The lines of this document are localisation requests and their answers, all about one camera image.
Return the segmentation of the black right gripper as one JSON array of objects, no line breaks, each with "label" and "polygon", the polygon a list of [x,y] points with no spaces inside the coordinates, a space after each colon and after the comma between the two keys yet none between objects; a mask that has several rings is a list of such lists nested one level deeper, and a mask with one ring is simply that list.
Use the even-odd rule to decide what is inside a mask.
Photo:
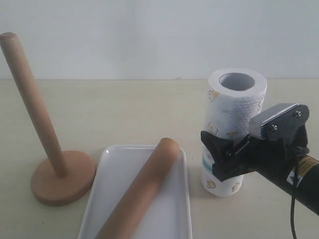
[{"label": "black right gripper", "polygon": [[215,161],[212,173],[221,182],[253,171],[278,174],[295,166],[301,156],[309,153],[305,125],[299,128],[290,144],[282,138],[269,141],[250,135],[239,142],[238,139],[219,138],[204,130],[200,139]]}]

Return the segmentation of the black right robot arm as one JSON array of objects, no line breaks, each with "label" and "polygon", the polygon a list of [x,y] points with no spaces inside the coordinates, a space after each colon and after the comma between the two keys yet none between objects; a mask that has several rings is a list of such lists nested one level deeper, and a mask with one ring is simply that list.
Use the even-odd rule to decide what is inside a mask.
[{"label": "black right robot arm", "polygon": [[212,155],[212,174],[221,182],[257,172],[315,214],[319,213],[319,162],[308,155],[308,136],[300,127],[291,143],[247,135],[235,144],[206,131],[201,142]]}]

